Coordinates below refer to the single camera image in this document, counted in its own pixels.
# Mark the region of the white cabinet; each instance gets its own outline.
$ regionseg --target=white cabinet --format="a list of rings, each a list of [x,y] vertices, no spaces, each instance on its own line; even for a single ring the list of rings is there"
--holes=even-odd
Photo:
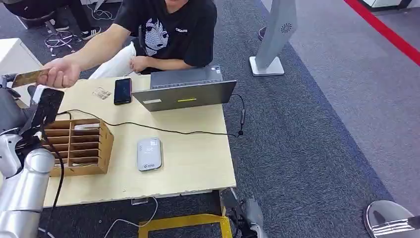
[[[42,64],[18,38],[0,40],[0,75],[9,73],[26,73],[40,69]],[[22,96],[21,100],[29,104],[30,97],[26,86],[15,90]]]
[[[420,7],[420,0],[412,0],[408,8],[410,7]]]
[[[401,0],[363,0],[371,7],[398,6]]]

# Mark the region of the wooden table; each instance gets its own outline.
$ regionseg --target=wooden table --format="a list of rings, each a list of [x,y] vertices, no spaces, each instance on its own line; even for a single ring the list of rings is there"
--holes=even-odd
[[[79,109],[109,123],[132,121],[177,131],[226,133],[221,105],[147,111],[135,98],[130,104],[113,104],[117,78],[79,80],[66,89],[60,111]],[[132,78],[133,90],[148,89],[150,76]],[[92,94],[97,88],[112,92],[105,100]],[[91,118],[72,113],[74,119]],[[62,115],[57,119],[68,119]],[[165,197],[205,192],[236,186],[227,136],[180,135],[135,125],[109,126],[115,136],[108,173],[105,175],[65,177],[58,205],[105,202],[142,197]],[[158,137],[163,144],[163,166],[154,171],[137,169],[137,142]],[[59,178],[50,178],[44,205],[52,206]]]

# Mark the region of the white cable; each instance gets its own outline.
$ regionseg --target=white cable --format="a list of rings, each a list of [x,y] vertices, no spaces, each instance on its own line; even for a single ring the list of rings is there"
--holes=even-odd
[[[146,226],[152,219],[153,219],[153,217],[155,217],[155,214],[156,214],[156,211],[158,210],[158,201],[156,200],[156,198],[155,197],[152,197],[154,200],[155,200],[155,202],[156,202],[156,208],[155,208],[155,212],[153,212],[153,215],[152,215],[152,217],[150,217],[150,219],[146,222],[146,223],[144,223],[143,225],[141,225],[141,226],[139,226],[139,225],[137,225],[137,224],[134,224],[134,223],[132,223],[132,222],[129,222],[129,221],[126,221],[126,220],[123,220],[123,219],[117,219],[117,220],[115,220],[114,222],[113,222],[113,224],[111,225],[111,227],[108,229],[108,231],[106,232],[106,234],[105,234],[105,236],[104,236],[104,238],[106,238],[107,236],[108,236],[108,234],[109,234],[109,232],[111,231],[111,229],[112,229],[112,227],[115,225],[115,223],[117,223],[118,221],[122,221],[122,222],[126,222],[126,223],[128,223],[128,224],[131,224],[131,225],[133,225],[133,226],[136,226],[136,227],[144,227],[144,226]]]
[[[86,4],[86,6],[88,6],[88,8],[91,10],[91,13],[92,13],[92,18],[93,19],[95,19],[95,20],[115,20],[115,17],[113,17],[113,15],[112,15],[112,13],[110,13],[109,11],[102,11],[102,10],[96,10],[96,12],[93,10],[93,8],[91,8],[90,6],[89,6],[89,4]]]
[[[43,233],[45,233],[45,230],[44,229],[42,229],[42,228],[39,228],[38,227],[38,230],[40,230],[41,232],[43,232]],[[49,236],[49,237],[51,237],[51,238],[55,238],[51,233],[47,233],[47,235]]]

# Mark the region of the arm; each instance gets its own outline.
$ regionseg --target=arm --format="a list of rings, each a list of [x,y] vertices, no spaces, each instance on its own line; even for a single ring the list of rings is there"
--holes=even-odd
[[[177,70],[192,68],[191,65],[185,63],[182,59],[155,59],[149,57],[149,67],[158,68],[160,70]]]
[[[192,68],[191,65],[185,63],[182,59],[156,59],[148,56],[133,57],[130,61],[131,68],[135,72],[141,72],[147,67],[157,68],[160,70],[179,70]]]
[[[130,32],[137,30],[140,13],[136,0],[123,0],[116,24],[95,36],[81,50],[60,59],[55,59],[43,68],[50,68],[47,75],[38,78],[37,83],[55,88],[73,86],[80,77],[80,72],[110,60],[122,48]]]
[[[88,70],[114,57],[129,35],[130,31],[127,29],[112,24],[108,30],[95,36],[81,50],[64,58],[78,64],[81,71]]]
[[[122,26],[111,27],[91,39],[81,50],[44,65],[50,68],[48,75],[42,75],[37,83],[55,88],[68,88],[79,79],[80,72],[111,59],[121,49],[130,34]]]

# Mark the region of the black t-shirt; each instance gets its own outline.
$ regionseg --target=black t-shirt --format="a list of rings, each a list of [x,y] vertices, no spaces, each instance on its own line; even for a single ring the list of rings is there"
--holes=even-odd
[[[217,10],[212,0],[189,0],[169,14],[165,0],[123,0],[114,23],[138,35],[138,56],[181,59],[194,67],[213,60]],[[147,68],[142,74],[159,71]]]

